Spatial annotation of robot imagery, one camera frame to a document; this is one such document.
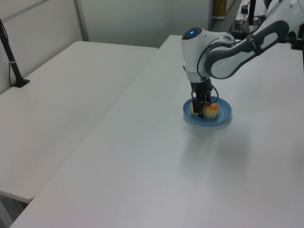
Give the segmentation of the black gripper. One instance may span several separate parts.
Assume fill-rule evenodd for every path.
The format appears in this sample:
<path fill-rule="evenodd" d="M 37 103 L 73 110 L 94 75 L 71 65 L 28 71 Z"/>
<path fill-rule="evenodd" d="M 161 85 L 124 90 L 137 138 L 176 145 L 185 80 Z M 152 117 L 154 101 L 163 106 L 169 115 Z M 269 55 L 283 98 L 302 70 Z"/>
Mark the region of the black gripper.
<path fill-rule="evenodd" d="M 211 91 L 213 89 L 211 80 L 208 79 L 200 83 L 191 82 L 190 85 L 191 85 L 192 93 L 195 93 L 196 98 L 198 99 L 198 100 L 196 99 L 192 100 L 192 114 L 194 116 L 203 118 L 204 114 L 203 114 L 201 101 L 209 104 L 211 103 Z"/>

